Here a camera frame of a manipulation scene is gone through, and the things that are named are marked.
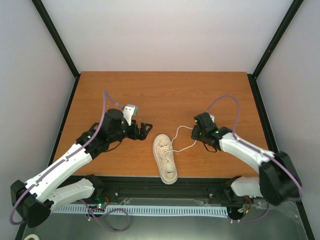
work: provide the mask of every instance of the black joint housing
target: black joint housing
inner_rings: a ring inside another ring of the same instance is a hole
[[[11,187],[11,203],[15,205],[20,196],[27,190],[26,184],[20,180],[15,181]],[[29,228],[35,228],[42,224],[51,214],[50,207],[52,201],[45,201],[44,203],[36,200],[37,196],[27,193],[26,196],[21,200],[17,206],[16,211],[25,221]]]

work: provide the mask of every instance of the white cable tray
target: white cable tray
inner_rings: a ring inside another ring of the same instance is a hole
[[[227,208],[224,206],[134,206],[134,205],[109,205],[105,210],[93,210],[97,215],[105,214],[114,209],[124,209],[130,216],[158,216],[158,217],[181,217],[199,216],[226,218]],[[86,206],[82,204],[68,204],[58,208],[57,214],[87,214]],[[122,211],[112,212],[110,215],[125,215]]]

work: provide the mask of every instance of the gray floor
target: gray floor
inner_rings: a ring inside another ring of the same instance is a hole
[[[252,207],[244,220],[263,212]],[[132,216],[129,229],[111,233],[93,220],[89,222],[85,215],[54,213],[42,225],[33,229],[27,227],[24,238],[36,234],[41,240],[306,240],[299,217],[295,217],[293,220],[276,209],[253,223],[231,224],[227,219],[214,217]],[[102,222],[121,228],[126,217],[108,216]]]

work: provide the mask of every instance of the tape roll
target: tape roll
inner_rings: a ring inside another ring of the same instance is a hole
[[[40,238],[35,234],[31,234],[27,236],[24,240],[40,240]]]

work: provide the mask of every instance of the white shoelace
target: white shoelace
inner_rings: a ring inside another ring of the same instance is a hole
[[[168,152],[170,149],[169,149],[168,146],[162,146],[162,147],[160,147],[159,150],[164,156],[164,159],[163,159],[164,160],[164,165],[163,165],[164,166],[164,170],[168,174],[169,177],[172,177],[174,173],[173,172],[167,172],[167,163],[168,162],[171,163],[172,167],[174,166],[173,162],[170,159],[168,159],[168,157],[166,157],[166,152]]]
[[[171,143],[170,143],[171,146],[172,146],[174,140],[178,137],[178,131],[179,131],[180,128],[186,128],[186,129],[191,129],[191,130],[193,129],[192,127],[188,127],[188,126],[184,126],[184,125],[179,126],[179,127],[176,129],[175,137],[172,138],[172,140],[171,140]],[[184,150],[186,150],[186,149],[189,149],[189,148],[193,147],[196,143],[197,143],[197,140],[195,140],[194,143],[191,144],[190,146],[184,147],[184,148],[182,148],[182,149],[180,149],[180,150],[174,150],[174,149],[170,150],[170,147],[167,146],[167,145],[160,147],[159,150],[160,150],[160,152],[164,155],[164,159],[163,159],[163,160],[164,160],[164,169],[165,169],[165,171],[167,172],[166,166],[167,166],[167,163],[168,163],[168,162],[171,163],[172,167],[175,166],[175,165],[173,164],[173,162],[172,162],[170,159],[168,159],[168,157],[166,157],[166,154],[167,154],[167,153],[170,153],[170,152],[180,153],[180,152],[182,152],[182,151],[184,151]],[[167,174],[168,174],[168,176],[171,177],[174,173],[173,173],[173,172],[167,172]]]

